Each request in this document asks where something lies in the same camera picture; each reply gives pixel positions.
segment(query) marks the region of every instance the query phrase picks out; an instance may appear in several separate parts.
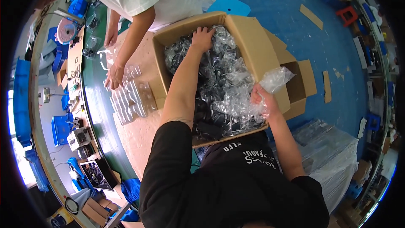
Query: blue plastic sheet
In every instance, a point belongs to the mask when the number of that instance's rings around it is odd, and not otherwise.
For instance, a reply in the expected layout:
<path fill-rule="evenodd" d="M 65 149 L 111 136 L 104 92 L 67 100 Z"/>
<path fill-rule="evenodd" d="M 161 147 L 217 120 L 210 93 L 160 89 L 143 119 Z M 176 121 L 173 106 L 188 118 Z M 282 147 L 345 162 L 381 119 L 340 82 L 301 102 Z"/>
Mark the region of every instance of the blue plastic sheet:
<path fill-rule="evenodd" d="M 121 191 L 124 194 L 125 199 L 130 203 L 139 200 L 139 189 L 139 179 L 128 179 L 121 183 Z"/>
<path fill-rule="evenodd" d="M 32 172 L 34 173 L 36 184 L 38 186 L 38 189 L 42 192 L 48 192 L 49 188 L 49 181 L 48 178 L 45 174 L 44 169 L 42 168 L 41 161 L 38 158 L 37 153 L 32 149 L 29 151 L 26 151 L 26 158 L 30 162 L 30 166 L 32 169 Z"/>

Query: floor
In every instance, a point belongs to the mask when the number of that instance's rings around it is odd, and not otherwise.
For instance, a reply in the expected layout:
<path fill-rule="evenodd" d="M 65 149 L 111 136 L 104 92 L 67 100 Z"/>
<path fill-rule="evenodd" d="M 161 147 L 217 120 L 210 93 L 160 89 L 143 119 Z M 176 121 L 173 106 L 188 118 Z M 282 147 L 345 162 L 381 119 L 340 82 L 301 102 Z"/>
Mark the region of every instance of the floor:
<path fill-rule="evenodd" d="M 256 17 L 264 28 L 285 42 L 298 61 L 311 61 L 317 94 L 307 98 L 305 114 L 287 122 L 290 128 L 319 118 L 357 136 L 360 120 L 368 110 L 366 73 L 361 68 L 350 29 L 343 28 L 335 11 L 321 0 L 240 1 L 250 6 L 249 16 Z M 323 21 L 323 30 L 299 12 L 301 4 Z M 325 70 L 332 89 L 332 101 L 328 104 L 324 102 Z M 359 140 L 358 158 L 364 142 L 364 138 Z"/>
<path fill-rule="evenodd" d="M 291 129 L 312 118 L 334 124 L 352 136 L 357 136 L 360 120 L 367 113 L 366 76 L 362 71 L 357 50 L 348 28 L 334 10 L 321 0 L 240 0 L 251 8 L 249 16 L 256 17 L 261 25 L 287 44 L 287 50 L 299 60 L 310 59 L 315 75 L 317 94 L 306 101 L 305 114 L 288 121 Z M 320 30 L 299 12 L 304 4 L 324 22 Z M 104 30 L 98 30 L 104 37 Z M 327 70 L 331 80 L 332 101 L 324 103 L 322 72 Z M 86 60 L 84 84 L 92 121 L 99 135 L 99 144 L 113 169 L 124 178 L 135 177 L 128 157 L 122 147 L 112 116 L 109 93 L 102 80 L 105 70 L 99 61 Z M 358 158 L 364 148 L 364 138 L 358 144 Z"/>

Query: cardboard scrap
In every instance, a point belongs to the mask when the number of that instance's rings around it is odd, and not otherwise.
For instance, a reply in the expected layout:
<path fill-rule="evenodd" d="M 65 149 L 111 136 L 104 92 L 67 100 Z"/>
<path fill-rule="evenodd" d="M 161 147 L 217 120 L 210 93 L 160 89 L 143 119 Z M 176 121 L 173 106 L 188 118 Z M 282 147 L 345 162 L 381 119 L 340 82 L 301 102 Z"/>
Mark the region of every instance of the cardboard scrap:
<path fill-rule="evenodd" d="M 324 74 L 325 103 L 329 103 L 332 101 L 331 82 L 329 80 L 328 71 L 324 71 L 323 74 Z"/>
<path fill-rule="evenodd" d="M 320 20 L 310 9 L 306 8 L 305 5 L 301 4 L 300 12 L 304 14 L 308 19 L 310 19 L 318 28 L 323 30 L 324 23 Z"/>

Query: plastic wrapped pallet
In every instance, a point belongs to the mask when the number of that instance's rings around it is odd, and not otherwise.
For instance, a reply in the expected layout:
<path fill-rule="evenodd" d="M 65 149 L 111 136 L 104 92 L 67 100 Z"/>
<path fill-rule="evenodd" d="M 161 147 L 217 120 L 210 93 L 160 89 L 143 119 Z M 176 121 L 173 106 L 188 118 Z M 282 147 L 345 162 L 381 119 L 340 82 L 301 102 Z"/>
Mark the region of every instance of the plastic wrapped pallet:
<path fill-rule="evenodd" d="M 292 135 L 301 151 L 304 170 L 321 184 L 331 213 L 342 200 L 357 171 L 358 139 L 321 120 L 305 124 Z"/>

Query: person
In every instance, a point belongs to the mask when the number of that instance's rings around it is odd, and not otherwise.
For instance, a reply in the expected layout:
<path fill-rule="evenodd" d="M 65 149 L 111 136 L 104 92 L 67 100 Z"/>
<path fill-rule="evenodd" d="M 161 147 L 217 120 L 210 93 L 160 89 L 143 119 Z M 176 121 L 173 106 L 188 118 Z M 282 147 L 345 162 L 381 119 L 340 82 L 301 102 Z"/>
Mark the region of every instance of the person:
<path fill-rule="evenodd" d="M 145 228 L 326 228 L 321 185 L 305 174 L 277 101 L 260 84 L 251 102 L 264 99 L 283 173 L 264 131 L 209 146 L 200 168 L 190 173 L 198 68 L 213 33 L 197 28 L 171 82 L 140 186 Z"/>
<path fill-rule="evenodd" d="M 36 8 L 41 9 L 54 0 L 38 0 Z M 110 21 L 104 39 L 104 46 L 117 41 L 120 16 L 132 22 L 117 58 L 107 73 L 105 86 L 116 89 L 122 85 L 124 67 L 137 49 L 147 31 L 156 32 L 176 21 L 202 13 L 198 0 L 100 0 L 111 8 Z"/>

